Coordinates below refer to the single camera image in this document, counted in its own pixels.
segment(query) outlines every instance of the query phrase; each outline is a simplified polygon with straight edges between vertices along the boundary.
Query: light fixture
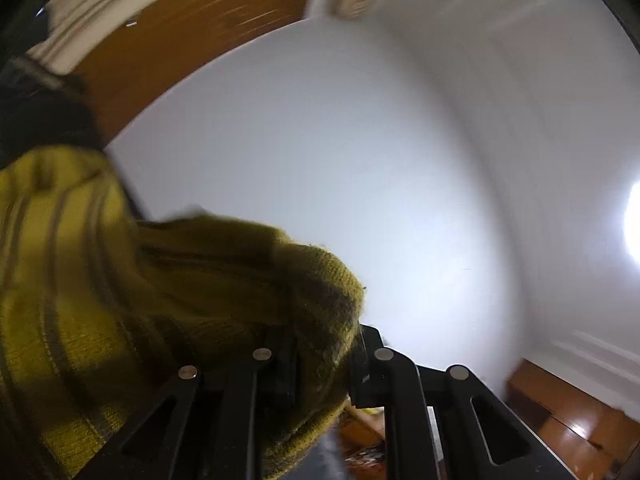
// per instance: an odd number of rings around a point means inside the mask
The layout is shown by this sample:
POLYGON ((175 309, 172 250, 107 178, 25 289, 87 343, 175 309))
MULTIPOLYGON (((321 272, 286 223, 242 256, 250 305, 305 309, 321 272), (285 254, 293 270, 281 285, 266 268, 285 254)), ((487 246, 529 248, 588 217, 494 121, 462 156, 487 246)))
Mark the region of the light fixture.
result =
POLYGON ((625 212, 626 250, 640 264, 640 182, 634 184, 629 193, 625 212))

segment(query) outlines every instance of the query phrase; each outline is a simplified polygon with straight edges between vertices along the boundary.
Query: white ceiling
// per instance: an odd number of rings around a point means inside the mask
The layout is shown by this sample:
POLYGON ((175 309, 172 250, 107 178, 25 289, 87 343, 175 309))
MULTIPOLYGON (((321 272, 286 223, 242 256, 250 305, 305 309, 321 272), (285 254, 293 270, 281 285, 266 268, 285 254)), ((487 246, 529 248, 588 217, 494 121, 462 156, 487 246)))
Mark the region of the white ceiling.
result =
POLYGON ((446 93, 511 227, 529 357, 640 417, 640 57, 600 0, 382 0, 379 19, 446 93))

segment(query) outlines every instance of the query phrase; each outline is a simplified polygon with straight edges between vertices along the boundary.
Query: white wall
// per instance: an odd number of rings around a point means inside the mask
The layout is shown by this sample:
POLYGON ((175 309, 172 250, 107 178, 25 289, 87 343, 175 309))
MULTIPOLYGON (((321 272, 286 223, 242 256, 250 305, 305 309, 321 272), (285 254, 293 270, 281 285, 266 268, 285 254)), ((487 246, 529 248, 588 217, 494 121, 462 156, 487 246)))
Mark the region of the white wall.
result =
POLYGON ((600 0, 383 0, 490 171, 536 321, 529 357, 640 417, 640 57, 600 0))
POLYGON ((367 287, 364 322, 423 365, 497 391, 526 351, 513 262, 459 125, 412 56, 316 18, 168 91, 110 145, 154 218, 190 205, 327 247, 367 287))

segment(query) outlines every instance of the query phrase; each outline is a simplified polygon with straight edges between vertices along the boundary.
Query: wooden cabinet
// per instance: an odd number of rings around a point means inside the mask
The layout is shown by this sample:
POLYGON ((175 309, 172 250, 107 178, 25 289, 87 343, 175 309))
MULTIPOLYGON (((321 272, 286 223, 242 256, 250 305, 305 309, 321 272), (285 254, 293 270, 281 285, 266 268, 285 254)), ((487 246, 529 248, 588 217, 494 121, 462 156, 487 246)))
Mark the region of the wooden cabinet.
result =
POLYGON ((538 436, 580 480, 602 480, 613 464, 610 454, 598 450, 553 417, 540 428, 538 436))
POLYGON ((640 424, 620 410, 609 409, 591 433, 589 442, 624 463, 640 442, 640 424))
POLYGON ((105 144, 147 105, 217 56, 300 20, 306 0, 157 0, 76 67, 105 144))
POLYGON ((529 361, 522 363, 509 384, 544 406, 557 420, 586 439, 610 409, 606 404, 529 361))
POLYGON ((602 480, 640 442, 640 424, 625 413, 528 361, 512 375, 508 388, 511 409, 580 480, 602 480))

